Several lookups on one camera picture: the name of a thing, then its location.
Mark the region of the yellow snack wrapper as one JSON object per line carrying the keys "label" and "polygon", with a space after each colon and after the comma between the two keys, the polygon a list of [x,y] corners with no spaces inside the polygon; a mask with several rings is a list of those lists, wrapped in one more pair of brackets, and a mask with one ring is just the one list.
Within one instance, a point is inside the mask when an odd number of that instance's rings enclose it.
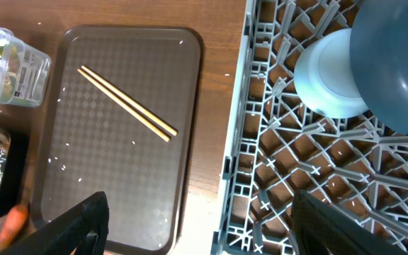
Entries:
{"label": "yellow snack wrapper", "polygon": [[12,98],[21,65],[18,50],[14,42],[0,39],[0,103],[8,103]]}

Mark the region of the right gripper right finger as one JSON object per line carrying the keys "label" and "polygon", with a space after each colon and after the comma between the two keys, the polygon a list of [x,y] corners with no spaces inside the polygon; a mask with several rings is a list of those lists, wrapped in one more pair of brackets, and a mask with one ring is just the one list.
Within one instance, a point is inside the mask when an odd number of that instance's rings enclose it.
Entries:
{"label": "right gripper right finger", "polygon": [[306,191],[295,192],[293,232],[300,254],[404,254]]}

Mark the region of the blue plate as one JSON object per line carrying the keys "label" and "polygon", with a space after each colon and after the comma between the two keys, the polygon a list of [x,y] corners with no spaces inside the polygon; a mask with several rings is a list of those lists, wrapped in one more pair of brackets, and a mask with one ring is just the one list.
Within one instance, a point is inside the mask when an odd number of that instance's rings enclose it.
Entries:
{"label": "blue plate", "polygon": [[408,135],[408,0],[361,4],[351,29],[350,63],[369,110]]}

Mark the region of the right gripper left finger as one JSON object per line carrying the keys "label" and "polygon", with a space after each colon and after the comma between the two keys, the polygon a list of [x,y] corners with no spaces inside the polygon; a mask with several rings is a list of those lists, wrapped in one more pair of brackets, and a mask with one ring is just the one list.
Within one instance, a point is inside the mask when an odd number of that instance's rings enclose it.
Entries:
{"label": "right gripper left finger", "polygon": [[104,254],[109,208],[99,191],[0,254]]}

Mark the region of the orange carrot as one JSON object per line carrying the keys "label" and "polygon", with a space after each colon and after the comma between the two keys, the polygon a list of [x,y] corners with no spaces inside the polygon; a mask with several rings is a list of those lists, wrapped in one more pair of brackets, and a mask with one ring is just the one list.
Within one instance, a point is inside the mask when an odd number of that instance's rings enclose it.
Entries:
{"label": "orange carrot", "polygon": [[15,240],[28,220],[28,215],[27,205],[18,204],[10,209],[0,232],[0,251],[9,247]]}

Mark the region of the light blue bowl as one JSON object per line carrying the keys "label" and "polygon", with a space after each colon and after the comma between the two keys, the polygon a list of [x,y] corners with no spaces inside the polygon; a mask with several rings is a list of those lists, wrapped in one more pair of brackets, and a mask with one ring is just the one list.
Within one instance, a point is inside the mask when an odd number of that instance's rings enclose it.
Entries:
{"label": "light blue bowl", "polygon": [[324,36],[307,47],[295,64],[294,85],[300,100],[324,117],[352,118],[368,109],[351,71],[350,36],[350,28]]}

